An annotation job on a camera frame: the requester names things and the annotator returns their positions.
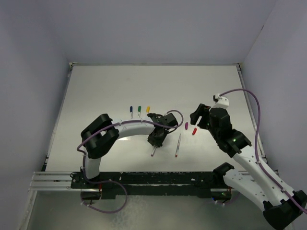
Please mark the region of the red pen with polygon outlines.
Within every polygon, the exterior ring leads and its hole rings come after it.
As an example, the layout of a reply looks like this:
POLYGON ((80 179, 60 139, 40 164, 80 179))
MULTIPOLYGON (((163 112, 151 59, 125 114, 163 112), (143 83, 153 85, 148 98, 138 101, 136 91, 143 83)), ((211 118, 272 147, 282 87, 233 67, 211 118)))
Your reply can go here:
POLYGON ((179 147, 180 147, 180 143, 181 143, 181 137, 182 137, 182 134, 180 133, 180 134, 179 134, 179 137, 178 137, 176 152, 175 152, 175 157, 176 157, 176 158, 178 157, 179 147))

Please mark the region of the yellow pen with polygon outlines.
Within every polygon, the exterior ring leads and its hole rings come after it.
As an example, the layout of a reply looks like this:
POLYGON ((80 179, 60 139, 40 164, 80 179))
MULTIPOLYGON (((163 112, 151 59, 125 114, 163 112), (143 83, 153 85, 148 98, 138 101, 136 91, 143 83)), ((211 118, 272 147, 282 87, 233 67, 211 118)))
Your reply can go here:
POLYGON ((146 115, 149 114, 149 111, 150 111, 150 107, 148 106, 148 107, 146 108, 146 115))

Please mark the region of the green pen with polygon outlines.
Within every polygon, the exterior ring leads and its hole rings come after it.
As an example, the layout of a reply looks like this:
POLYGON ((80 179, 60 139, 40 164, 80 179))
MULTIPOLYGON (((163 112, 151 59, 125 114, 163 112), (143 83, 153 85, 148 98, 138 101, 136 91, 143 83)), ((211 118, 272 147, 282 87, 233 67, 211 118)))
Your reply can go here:
POLYGON ((142 107, 139 105, 138 106, 138 117, 141 117, 141 110, 142 110, 142 107))

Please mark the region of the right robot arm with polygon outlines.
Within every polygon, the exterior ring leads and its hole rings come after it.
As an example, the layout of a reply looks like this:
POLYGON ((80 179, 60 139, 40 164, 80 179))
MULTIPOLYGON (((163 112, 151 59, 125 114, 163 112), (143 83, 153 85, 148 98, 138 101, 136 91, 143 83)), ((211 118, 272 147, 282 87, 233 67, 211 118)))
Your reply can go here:
POLYGON ((297 219, 307 203, 304 191, 295 191, 255 153, 255 147, 240 131, 232 127, 224 108, 199 104, 190 114, 190 123, 210 132, 219 149, 241 165, 252 177, 246 179, 229 163, 217 167, 213 182, 236 189, 252 201, 266 221, 276 230, 283 230, 297 219))

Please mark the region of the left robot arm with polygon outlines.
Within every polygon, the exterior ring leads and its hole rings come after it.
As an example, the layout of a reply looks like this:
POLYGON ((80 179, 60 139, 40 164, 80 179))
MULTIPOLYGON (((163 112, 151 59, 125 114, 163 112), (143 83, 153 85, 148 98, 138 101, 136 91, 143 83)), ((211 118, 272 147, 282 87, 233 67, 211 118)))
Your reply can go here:
POLYGON ((143 135, 147 136, 150 145, 159 148, 166 136, 179 126, 171 111, 166 115, 149 113, 144 119, 127 121, 113 120, 108 114, 100 115, 81 132, 82 146, 85 148, 82 183, 88 188, 97 186, 101 158, 118 139, 143 135))

